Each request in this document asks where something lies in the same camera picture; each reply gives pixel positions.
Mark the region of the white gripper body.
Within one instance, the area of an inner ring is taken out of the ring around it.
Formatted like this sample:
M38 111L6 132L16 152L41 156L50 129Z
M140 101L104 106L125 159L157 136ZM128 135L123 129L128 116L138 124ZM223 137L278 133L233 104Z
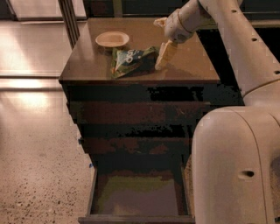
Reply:
M179 18L179 10L175 10L165 21L164 35L177 44L185 43L193 33L186 30Z

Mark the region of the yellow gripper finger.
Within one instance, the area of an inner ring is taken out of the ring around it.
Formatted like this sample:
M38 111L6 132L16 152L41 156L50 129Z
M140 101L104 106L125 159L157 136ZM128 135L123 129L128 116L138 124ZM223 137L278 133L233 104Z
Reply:
M173 58L178 49L178 44L168 40L163 43L159 49L159 55L157 57L155 69L162 70L167 63Z
M166 20L167 20L167 17L161 17L161 18L156 19L156 20L153 22L153 24L154 24L156 27L164 28L164 27L165 27Z

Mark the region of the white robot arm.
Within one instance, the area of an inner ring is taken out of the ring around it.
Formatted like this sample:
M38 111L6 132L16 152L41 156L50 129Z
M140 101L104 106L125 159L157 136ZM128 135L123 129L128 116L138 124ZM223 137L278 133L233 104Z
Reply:
M241 107L204 115L192 139L196 224L275 224L270 167L280 157L280 64L240 10L243 0L189 0L156 20L169 39L157 68L214 21L241 90Z

